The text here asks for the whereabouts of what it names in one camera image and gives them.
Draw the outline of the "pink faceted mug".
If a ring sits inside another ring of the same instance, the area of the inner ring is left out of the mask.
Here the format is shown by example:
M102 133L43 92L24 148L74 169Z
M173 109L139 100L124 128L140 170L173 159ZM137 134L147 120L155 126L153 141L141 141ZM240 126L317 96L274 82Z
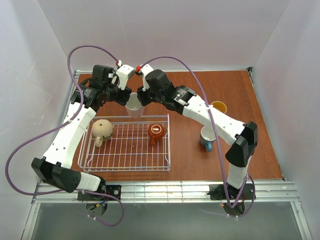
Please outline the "pink faceted mug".
M130 94L129 99L125 105L127 114L131 118L140 118L143 113L145 108L142 106L138 99L138 94L136 92L133 92Z

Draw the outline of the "tall blue patterned mug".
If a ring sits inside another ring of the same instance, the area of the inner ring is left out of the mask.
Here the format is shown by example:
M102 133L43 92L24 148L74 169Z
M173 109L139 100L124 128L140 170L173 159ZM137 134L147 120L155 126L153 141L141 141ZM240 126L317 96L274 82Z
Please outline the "tall blue patterned mug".
M216 101L213 101L210 105L213 106L218 111L222 112L223 114L227 112L227 106L222 101L216 100Z

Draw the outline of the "blue square mug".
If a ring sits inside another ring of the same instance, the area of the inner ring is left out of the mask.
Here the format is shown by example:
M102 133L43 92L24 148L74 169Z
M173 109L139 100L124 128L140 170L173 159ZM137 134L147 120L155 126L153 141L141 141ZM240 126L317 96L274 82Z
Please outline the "blue square mug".
M213 149L213 142L216 140L216 135L212 128L204 126L200 131L200 144L211 152Z

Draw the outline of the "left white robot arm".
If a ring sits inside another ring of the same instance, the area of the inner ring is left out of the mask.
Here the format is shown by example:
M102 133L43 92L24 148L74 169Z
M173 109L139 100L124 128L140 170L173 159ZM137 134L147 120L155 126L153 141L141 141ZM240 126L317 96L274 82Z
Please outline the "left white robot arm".
M127 87L134 68L120 65L117 69L95 65L92 76L79 83L70 98L62 128L41 158L34 158L31 167L40 180L59 190L98 192L101 177L72 170L73 158L84 133L100 107L107 102L125 106L132 90Z

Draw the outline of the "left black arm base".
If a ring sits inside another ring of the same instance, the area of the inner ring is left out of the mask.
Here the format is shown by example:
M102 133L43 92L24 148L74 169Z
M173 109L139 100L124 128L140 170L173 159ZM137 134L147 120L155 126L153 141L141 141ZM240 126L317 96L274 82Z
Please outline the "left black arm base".
M119 184L111 184L102 187L98 194L88 193L86 191L80 191L77 194L78 201L96 201L103 202L105 200L114 201L115 198L120 200L122 193L122 186Z

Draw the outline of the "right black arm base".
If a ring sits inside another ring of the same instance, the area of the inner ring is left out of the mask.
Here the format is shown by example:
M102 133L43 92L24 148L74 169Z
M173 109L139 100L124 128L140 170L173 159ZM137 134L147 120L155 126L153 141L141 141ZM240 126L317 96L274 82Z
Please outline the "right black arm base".
M238 193L240 192L240 189L236 189L233 186L227 184L227 190L228 190L228 194L229 194L229 199L231 201L235 201L235 199L238 196ZM207 195L209 196L209 198L211 200L226 200L227 199L223 184L210 184L209 191L208 191ZM244 186L239 199L243 200L243 197L245 200L256 199L256 196L254 195L252 183L247 183Z

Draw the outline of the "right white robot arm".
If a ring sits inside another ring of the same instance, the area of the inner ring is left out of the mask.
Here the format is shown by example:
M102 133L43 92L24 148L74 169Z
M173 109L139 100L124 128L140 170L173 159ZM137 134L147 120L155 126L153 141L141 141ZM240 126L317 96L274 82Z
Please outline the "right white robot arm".
M235 189L240 189L258 145L257 124L253 121L244 123L235 120L212 105L206 105L192 89L184 85L174 86L160 69L146 65L136 71L142 75L143 85L137 89L137 97L142 106L152 102L159 103L169 111L195 120L211 131L217 131L217 135L230 146L225 154L229 162L226 182Z

